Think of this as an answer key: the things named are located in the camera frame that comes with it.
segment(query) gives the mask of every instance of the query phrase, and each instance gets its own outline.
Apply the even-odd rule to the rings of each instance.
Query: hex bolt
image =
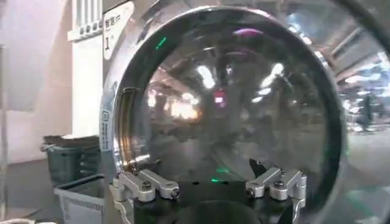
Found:
[[[283,187],[284,185],[285,185],[285,184],[283,183],[282,180],[276,180],[276,181],[274,182],[274,186],[277,187],[277,188],[281,188],[281,187]]]
[[[249,197],[249,198],[255,198],[255,192],[254,190],[252,189],[248,189],[245,191],[246,195]]]
[[[142,182],[142,187],[141,187],[142,191],[148,191],[150,189],[152,189],[152,183],[151,182],[149,182],[149,181]]]
[[[178,199],[180,197],[180,192],[177,188],[173,189],[172,192],[171,192],[171,197],[173,199]]]

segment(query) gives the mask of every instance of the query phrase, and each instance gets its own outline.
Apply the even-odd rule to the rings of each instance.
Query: machine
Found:
[[[106,222],[320,223],[356,135],[346,115],[386,126],[363,99],[390,103],[382,25],[346,0],[107,7]]]

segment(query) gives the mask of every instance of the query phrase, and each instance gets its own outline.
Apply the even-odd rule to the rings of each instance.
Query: metal clamp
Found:
[[[273,167],[267,170],[258,178],[245,183],[245,190],[248,197],[261,198],[264,196],[266,186],[273,182],[281,173],[279,168]]]
[[[110,190],[115,201],[124,201],[125,191],[130,190],[131,199],[137,198],[139,201],[149,202],[155,198],[155,188],[148,181],[143,181],[129,172],[119,174],[114,178]]]
[[[158,189],[162,198],[178,199],[179,185],[175,181],[166,180],[147,169],[142,170],[138,175],[140,178],[150,181]]]
[[[306,182],[306,175],[299,170],[292,170],[270,185],[269,194],[279,201],[286,200],[288,196],[299,200],[306,199]]]

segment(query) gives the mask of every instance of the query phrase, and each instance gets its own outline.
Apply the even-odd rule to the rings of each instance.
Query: gray plastic bin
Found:
[[[101,224],[104,215],[104,176],[94,175],[58,186],[65,224]]]

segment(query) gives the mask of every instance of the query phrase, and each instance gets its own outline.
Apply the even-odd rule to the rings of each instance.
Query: chrome dome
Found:
[[[385,72],[359,72],[388,69],[388,60],[354,11],[340,10],[377,50],[341,68],[342,46],[319,48],[321,36],[286,16],[300,7],[157,1],[136,14],[102,99],[101,142],[115,172],[147,167],[175,181],[244,181],[255,177],[251,162],[262,162],[303,170],[307,211],[321,209],[337,188],[347,139],[366,129],[357,119],[390,91]],[[329,32],[313,33],[321,29]]]

